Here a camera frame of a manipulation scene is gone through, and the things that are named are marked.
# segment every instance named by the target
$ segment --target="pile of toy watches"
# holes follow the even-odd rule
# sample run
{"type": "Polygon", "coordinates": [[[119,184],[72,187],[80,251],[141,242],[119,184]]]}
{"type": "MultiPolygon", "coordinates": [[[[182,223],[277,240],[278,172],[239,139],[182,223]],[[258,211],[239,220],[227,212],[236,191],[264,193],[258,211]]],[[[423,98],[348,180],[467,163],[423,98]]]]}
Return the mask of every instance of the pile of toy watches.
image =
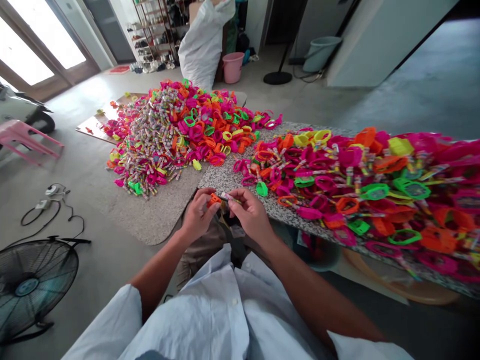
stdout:
{"type": "Polygon", "coordinates": [[[233,92],[205,93],[186,79],[161,82],[129,105],[112,102],[118,119],[104,131],[120,141],[107,162],[107,169],[120,175],[114,182],[148,199],[158,186],[178,180],[188,165],[198,171],[202,161],[221,166],[230,153],[241,154],[256,141],[259,129],[282,123],[282,115],[272,119],[236,103],[233,92]]]}
{"type": "Polygon", "coordinates": [[[462,282],[480,282],[480,140],[436,133],[395,137],[369,127],[354,138],[305,128],[260,141],[237,159],[245,187],[332,231],[346,246],[416,259],[462,282]]]}

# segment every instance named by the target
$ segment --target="pink plastic stool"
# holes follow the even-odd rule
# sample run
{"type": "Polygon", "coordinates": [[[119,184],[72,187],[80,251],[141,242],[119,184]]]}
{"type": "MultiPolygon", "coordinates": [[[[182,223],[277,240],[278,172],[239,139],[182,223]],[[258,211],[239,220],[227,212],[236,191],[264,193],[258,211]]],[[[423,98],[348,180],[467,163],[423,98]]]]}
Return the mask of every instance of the pink plastic stool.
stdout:
{"type": "Polygon", "coordinates": [[[10,120],[0,124],[0,144],[10,149],[14,153],[17,153],[29,163],[36,164],[38,166],[40,166],[38,162],[32,160],[30,157],[27,156],[27,154],[18,151],[14,146],[11,146],[9,142],[17,141],[25,145],[26,147],[35,150],[36,152],[48,154],[57,159],[60,158],[60,155],[57,154],[55,151],[50,150],[48,147],[42,145],[38,141],[35,141],[34,138],[29,135],[30,130],[50,140],[52,143],[55,143],[61,147],[64,146],[62,143],[58,142],[54,138],[45,135],[43,132],[35,129],[34,127],[31,127],[30,125],[27,125],[20,120],[10,120]]]}

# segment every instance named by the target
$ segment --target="power cord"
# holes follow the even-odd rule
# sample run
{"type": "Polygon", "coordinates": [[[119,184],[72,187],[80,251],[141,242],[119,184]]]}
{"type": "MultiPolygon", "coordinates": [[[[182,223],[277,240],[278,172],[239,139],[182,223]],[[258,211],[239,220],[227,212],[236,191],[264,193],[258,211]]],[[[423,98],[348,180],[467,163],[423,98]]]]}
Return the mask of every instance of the power cord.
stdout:
{"type": "MultiPolygon", "coordinates": [[[[81,217],[80,215],[75,215],[74,214],[74,208],[73,206],[70,206],[68,205],[66,202],[65,202],[65,197],[70,193],[70,190],[67,190],[67,187],[65,185],[62,185],[61,183],[58,183],[58,182],[55,182],[53,184],[51,184],[49,187],[48,187],[48,190],[51,190],[53,188],[53,186],[55,185],[59,185],[61,186],[63,189],[61,192],[56,192],[56,193],[52,193],[51,195],[47,195],[47,198],[49,201],[53,202],[53,203],[56,203],[58,204],[58,207],[55,211],[55,214],[53,214],[53,216],[35,233],[33,233],[32,235],[29,235],[29,236],[26,236],[26,237],[23,237],[19,240],[16,240],[14,242],[12,242],[10,245],[6,246],[6,248],[9,248],[13,245],[16,245],[24,240],[27,240],[27,239],[31,239],[33,238],[34,236],[40,234],[48,225],[50,225],[50,223],[57,217],[57,215],[59,214],[60,212],[60,209],[62,208],[62,203],[67,207],[67,208],[70,208],[71,210],[71,213],[70,213],[70,217],[68,218],[68,222],[72,221],[72,219],[74,218],[79,218],[81,219],[81,231],[75,235],[72,239],[76,239],[80,234],[82,234],[85,230],[85,219],[83,217],[81,217]],[[59,196],[61,195],[61,198],[53,198],[53,196],[59,196]]],[[[30,220],[29,222],[25,222],[25,219],[26,217],[31,213],[33,212],[34,210],[36,210],[35,207],[31,208],[30,210],[28,210],[21,218],[20,220],[20,225],[21,226],[28,226],[32,223],[34,223],[36,220],[38,220],[42,214],[45,212],[45,209],[41,209],[40,212],[38,213],[37,216],[35,216],[32,220],[30,220]]]]}
{"type": "MultiPolygon", "coordinates": [[[[295,56],[297,56],[297,54],[298,54],[298,51],[297,51],[298,40],[299,40],[299,33],[297,32],[296,37],[295,37],[295,41],[294,41],[295,42],[295,56]]],[[[295,79],[300,79],[304,83],[307,83],[307,84],[311,84],[311,83],[316,82],[318,79],[320,79],[324,75],[324,71],[322,69],[317,73],[308,73],[308,74],[305,74],[303,76],[297,76],[297,74],[295,74],[295,65],[292,65],[291,67],[292,67],[292,70],[293,70],[292,71],[293,72],[293,77],[295,79]],[[312,77],[312,76],[315,76],[315,78],[312,81],[305,80],[305,78],[309,78],[309,77],[312,77]]]]}

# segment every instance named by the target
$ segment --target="khaki pants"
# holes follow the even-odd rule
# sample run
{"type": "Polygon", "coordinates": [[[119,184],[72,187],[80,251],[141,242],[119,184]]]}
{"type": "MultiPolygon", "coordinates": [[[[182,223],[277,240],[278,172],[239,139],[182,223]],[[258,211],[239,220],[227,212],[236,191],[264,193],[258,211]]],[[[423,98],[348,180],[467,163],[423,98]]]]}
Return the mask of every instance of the khaki pants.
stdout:
{"type": "Polygon", "coordinates": [[[180,291],[189,282],[200,268],[224,246],[226,241],[225,230],[215,216],[206,233],[190,245],[181,257],[176,267],[177,291],[180,291]]]}

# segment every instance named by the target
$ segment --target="fan guard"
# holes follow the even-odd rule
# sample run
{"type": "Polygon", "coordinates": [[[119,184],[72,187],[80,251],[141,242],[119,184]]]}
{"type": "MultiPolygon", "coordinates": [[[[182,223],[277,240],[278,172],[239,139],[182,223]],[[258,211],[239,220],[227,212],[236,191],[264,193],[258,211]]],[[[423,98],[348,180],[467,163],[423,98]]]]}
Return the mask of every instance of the fan guard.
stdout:
{"type": "Polygon", "coordinates": [[[35,324],[44,330],[25,337],[50,328],[53,323],[44,324],[43,319],[67,293],[78,268],[73,246],[54,239],[0,251],[0,346],[18,342],[15,337],[35,324]]]}

